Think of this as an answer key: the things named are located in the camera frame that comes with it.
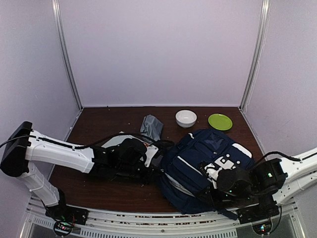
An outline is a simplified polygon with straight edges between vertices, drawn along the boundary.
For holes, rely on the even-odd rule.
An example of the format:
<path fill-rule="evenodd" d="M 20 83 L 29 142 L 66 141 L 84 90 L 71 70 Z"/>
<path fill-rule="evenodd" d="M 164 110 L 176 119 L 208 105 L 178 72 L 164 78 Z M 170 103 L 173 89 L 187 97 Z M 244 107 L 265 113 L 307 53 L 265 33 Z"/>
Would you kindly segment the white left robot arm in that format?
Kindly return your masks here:
<path fill-rule="evenodd" d="M 105 140 L 108 145 L 104 147 L 97 142 L 72 144 L 45 136 L 34 130 L 31 122 L 25 121 L 1 144 L 5 150 L 0 169 L 4 174 L 22 180 L 30 192 L 41 199 L 46 216 L 66 226 L 84 225 L 88 210 L 68 206 L 64 192 L 49 183 L 34 162 L 68 167 L 106 179 L 126 177 L 149 182 L 160 174 L 162 141 L 124 132 Z"/>

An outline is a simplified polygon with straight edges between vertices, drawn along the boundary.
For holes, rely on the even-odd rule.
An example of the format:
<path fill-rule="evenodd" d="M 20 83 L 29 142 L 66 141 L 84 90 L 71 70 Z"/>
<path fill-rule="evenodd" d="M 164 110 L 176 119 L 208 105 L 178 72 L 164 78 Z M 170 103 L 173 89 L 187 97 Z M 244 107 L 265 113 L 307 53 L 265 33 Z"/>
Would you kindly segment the navy blue student backpack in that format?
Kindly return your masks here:
<path fill-rule="evenodd" d="M 199 129 L 188 133 L 163 156 L 158 186 L 163 197 L 182 214 L 217 211 L 237 220 L 238 216 L 225 208 L 199 200 L 198 192 L 207 186 L 218 189 L 220 171 L 248 169 L 254 163 L 252 153 L 225 133 Z"/>

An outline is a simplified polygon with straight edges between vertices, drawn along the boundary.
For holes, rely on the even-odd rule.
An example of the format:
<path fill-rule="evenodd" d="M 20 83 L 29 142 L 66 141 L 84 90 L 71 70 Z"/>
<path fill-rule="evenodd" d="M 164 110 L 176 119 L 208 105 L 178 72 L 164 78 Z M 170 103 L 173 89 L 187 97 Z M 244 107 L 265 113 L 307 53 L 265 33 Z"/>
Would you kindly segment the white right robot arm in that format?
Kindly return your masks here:
<path fill-rule="evenodd" d="M 281 206 L 301 189 L 294 186 L 314 180 L 316 169 L 316 149 L 294 157 L 272 151 L 257 162 L 242 151 L 234 156 L 227 153 L 199 163 L 206 187 L 195 196 L 241 224 L 264 220 L 280 215 Z"/>

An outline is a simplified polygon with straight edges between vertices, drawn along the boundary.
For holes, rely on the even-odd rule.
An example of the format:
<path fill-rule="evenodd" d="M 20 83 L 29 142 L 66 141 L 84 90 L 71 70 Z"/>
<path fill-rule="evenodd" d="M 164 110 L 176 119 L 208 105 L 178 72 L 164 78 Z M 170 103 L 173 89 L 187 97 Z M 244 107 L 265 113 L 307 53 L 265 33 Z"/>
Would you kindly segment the grey zip pouch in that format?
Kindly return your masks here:
<path fill-rule="evenodd" d="M 153 139 L 154 141 L 159 141 L 163 131 L 163 123 L 158 120 L 153 115 L 147 115 L 144 117 L 140 133 Z"/>

